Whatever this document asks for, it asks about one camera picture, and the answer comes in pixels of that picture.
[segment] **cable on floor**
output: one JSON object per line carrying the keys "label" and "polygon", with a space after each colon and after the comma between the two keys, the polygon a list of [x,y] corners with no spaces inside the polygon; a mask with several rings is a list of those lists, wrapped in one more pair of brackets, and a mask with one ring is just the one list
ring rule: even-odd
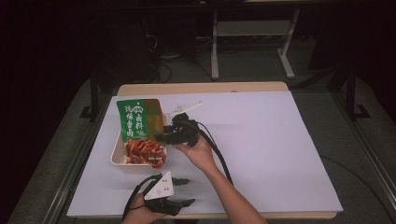
{"label": "cable on floor", "polygon": [[348,171],[349,173],[351,173],[352,175],[354,175],[355,177],[357,177],[359,179],[359,181],[365,185],[367,187],[367,189],[369,189],[373,195],[375,196],[375,198],[378,200],[378,202],[381,204],[383,210],[387,213],[387,216],[390,220],[391,223],[396,224],[396,220],[394,220],[393,216],[391,215],[390,211],[388,211],[387,207],[385,206],[385,204],[382,202],[382,200],[379,198],[378,194],[375,192],[375,190],[370,186],[369,183],[367,183],[367,181],[365,181],[361,176],[359,176],[358,174],[356,174],[355,172],[353,172],[351,169],[347,168],[344,164],[342,164],[339,161],[335,161],[332,158],[323,156],[323,155],[319,155],[322,159],[325,159],[327,161],[331,161],[335,164],[337,164],[338,166],[342,167],[344,170]]}

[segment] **dark background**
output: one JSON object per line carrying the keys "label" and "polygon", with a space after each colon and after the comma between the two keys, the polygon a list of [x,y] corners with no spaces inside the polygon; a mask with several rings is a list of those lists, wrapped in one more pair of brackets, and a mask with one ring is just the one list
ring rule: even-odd
{"label": "dark background", "polygon": [[[125,26],[130,22],[135,25],[139,15],[128,12],[116,13],[119,16],[114,17],[107,10],[87,7],[91,5],[89,1],[66,0],[8,0],[0,3],[0,90],[3,96],[0,223],[7,222],[67,107],[92,70],[108,65],[113,75],[102,77],[102,80],[125,72],[117,70],[116,67],[120,67],[112,65],[112,60],[104,52],[111,52],[127,70],[145,69],[136,68],[134,63],[123,63],[125,55],[135,57],[136,52],[122,51],[113,45],[117,42],[113,24]],[[336,63],[340,55],[354,65],[358,77],[371,85],[378,101],[394,120],[395,8],[392,0],[375,1],[369,5],[305,7],[294,36],[312,35],[318,40],[312,68],[326,68]],[[162,16],[166,20],[162,29],[156,32],[163,39],[176,34],[169,39],[178,38],[176,45],[180,46],[187,46],[191,38],[191,30],[182,32],[186,21],[194,22],[194,29],[199,32],[206,32],[211,21],[210,17],[197,20],[186,14],[169,16],[165,13]],[[180,22],[180,18],[186,18],[186,21],[179,25],[179,33],[167,32],[174,22]],[[101,49],[92,43],[91,35],[96,32],[105,32],[101,35],[103,38],[93,40],[102,43]],[[193,54],[188,48],[184,50]],[[142,64],[147,64],[147,60],[154,61],[155,57],[146,55],[141,60],[146,60]],[[116,80],[108,89],[118,84],[120,81]]]}

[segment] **wooden table edge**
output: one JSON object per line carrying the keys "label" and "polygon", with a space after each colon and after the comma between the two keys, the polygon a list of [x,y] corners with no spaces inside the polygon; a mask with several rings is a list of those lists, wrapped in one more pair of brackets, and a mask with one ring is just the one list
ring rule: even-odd
{"label": "wooden table edge", "polygon": [[203,92],[233,91],[288,91],[284,82],[211,82],[211,83],[165,83],[125,84],[119,88],[118,96],[162,95]]}

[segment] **forearm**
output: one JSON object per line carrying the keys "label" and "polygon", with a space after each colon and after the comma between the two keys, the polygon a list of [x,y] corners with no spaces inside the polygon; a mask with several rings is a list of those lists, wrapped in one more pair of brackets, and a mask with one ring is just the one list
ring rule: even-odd
{"label": "forearm", "polygon": [[266,223],[253,205],[228,181],[219,169],[204,172],[216,193],[228,218],[233,224]]}

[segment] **plastic food container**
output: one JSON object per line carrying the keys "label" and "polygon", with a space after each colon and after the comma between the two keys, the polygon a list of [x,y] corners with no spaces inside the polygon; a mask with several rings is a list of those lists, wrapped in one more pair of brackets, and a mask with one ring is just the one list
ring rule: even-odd
{"label": "plastic food container", "polygon": [[127,153],[125,145],[122,141],[122,137],[119,137],[113,148],[113,153],[111,154],[111,162],[120,168],[125,174],[138,174],[138,175],[156,175],[161,172],[160,169],[153,168],[149,164],[126,164]]}

